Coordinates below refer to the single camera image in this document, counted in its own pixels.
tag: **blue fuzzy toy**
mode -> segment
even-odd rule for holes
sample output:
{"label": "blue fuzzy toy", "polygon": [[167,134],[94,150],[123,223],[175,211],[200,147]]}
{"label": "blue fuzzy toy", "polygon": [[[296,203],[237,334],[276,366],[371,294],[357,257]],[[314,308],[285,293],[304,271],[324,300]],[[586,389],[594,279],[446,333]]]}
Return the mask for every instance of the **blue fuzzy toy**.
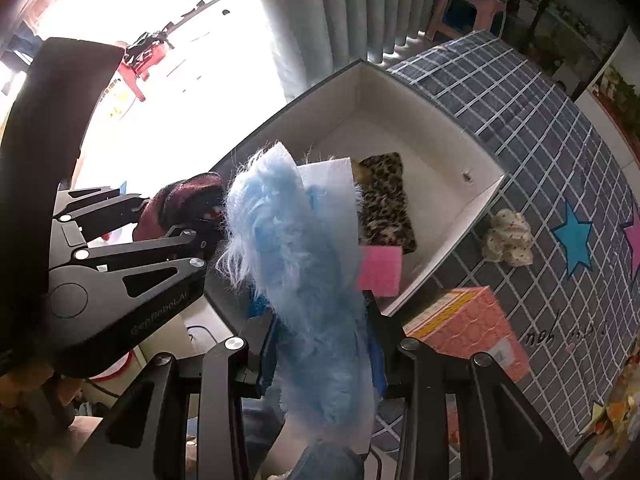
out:
{"label": "blue fuzzy toy", "polygon": [[281,322],[274,384],[287,416],[337,431],[372,397],[356,215],[348,234],[332,232],[342,229],[334,213],[355,211],[356,192],[351,180],[353,204],[338,207],[328,187],[305,189],[301,169],[280,143],[249,160],[226,198],[229,242],[218,265],[235,286],[249,280]]}

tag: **white wall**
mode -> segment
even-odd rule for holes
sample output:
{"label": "white wall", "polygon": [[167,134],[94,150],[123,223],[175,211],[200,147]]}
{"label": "white wall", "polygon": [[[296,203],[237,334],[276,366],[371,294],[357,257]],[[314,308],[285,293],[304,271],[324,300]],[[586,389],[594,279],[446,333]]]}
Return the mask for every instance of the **white wall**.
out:
{"label": "white wall", "polygon": [[640,42],[630,28],[612,56],[611,65],[620,72],[622,79],[636,86],[636,93],[640,93]]}

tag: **gray curtain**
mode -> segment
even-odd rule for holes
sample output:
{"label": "gray curtain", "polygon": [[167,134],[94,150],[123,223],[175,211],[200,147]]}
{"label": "gray curtain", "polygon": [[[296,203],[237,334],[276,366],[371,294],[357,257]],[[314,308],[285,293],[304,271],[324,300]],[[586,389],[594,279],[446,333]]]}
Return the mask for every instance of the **gray curtain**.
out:
{"label": "gray curtain", "polygon": [[261,0],[288,100],[359,57],[382,62],[417,38],[433,0]]}

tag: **plaid fabric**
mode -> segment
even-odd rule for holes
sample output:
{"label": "plaid fabric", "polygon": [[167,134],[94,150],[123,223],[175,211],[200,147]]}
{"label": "plaid fabric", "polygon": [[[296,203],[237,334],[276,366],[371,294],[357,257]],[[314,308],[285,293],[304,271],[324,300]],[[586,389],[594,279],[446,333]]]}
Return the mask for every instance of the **plaid fabric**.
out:
{"label": "plaid fabric", "polygon": [[[514,269],[482,258],[481,221],[425,286],[489,285],[529,354],[532,374],[518,383],[569,449],[611,390],[638,332],[640,292],[620,225],[634,198],[606,144],[564,92],[532,62],[486,31],[475,31],[389,69],[478,136],[509,178],[491,204],[521,211],[535,233],[534,263]],[[589,272],[566,276],[564,249],[551,229],[564,200],[593,221]],[[553,341],[537,344],[542,332]],[[530,344],[534,334],[535,342]],[[385,401],[373,444],[397,457],[402,402]],[[450,450],[450,475],[460,458]]]}

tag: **open cardboard box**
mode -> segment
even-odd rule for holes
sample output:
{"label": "open cardboard box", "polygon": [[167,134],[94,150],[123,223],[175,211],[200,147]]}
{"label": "open cardboard box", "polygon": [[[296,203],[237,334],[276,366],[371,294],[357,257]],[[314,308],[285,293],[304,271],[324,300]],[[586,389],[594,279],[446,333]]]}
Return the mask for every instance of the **open cardboard box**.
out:
{"label": "open cardboard box", "polygon": [[290,102],[215,166],[229,182],[257,150],[281,141],[301,164],[399,152],[417,250],[402,260],[396,312],[482,215],[504,171],[452,117],[389,74],[356,61]]}

